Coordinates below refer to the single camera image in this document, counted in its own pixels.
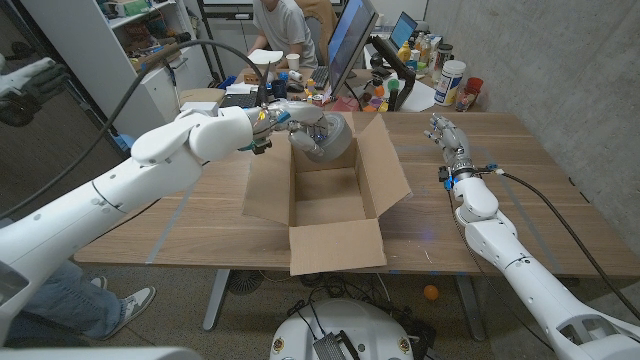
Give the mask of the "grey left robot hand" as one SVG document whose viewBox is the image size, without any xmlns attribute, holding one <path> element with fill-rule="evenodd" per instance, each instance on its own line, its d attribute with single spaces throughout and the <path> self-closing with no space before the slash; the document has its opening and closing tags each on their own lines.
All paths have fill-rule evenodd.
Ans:
<svg viewBox="0 0 640 360">
<path fill-rule="evenodd" d="M 279 99 L 245 110 L 253 130 L 248 149 L 262 154 L 272 147 L 273 132 L 286 131 L 291 144 L 308 154 L 323 157 L 321 142 L 329 135 L 328 120 L 320 107 L 302 101 Z"/>
</svg>

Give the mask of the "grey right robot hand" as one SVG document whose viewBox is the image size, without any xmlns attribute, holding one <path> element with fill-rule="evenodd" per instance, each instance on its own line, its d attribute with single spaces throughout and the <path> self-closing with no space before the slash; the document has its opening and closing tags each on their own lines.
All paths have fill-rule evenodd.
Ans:
<svg viewBox="0 0 640 360">
<path fill-rule="evenodd" d="M 475 168 L 466 134 L 442 114 L 433 113 L 429 123 L 430 128 L 424 134 L 441 148 L 452 179 L 460 181 L 471 177 Z"/>
</svg>

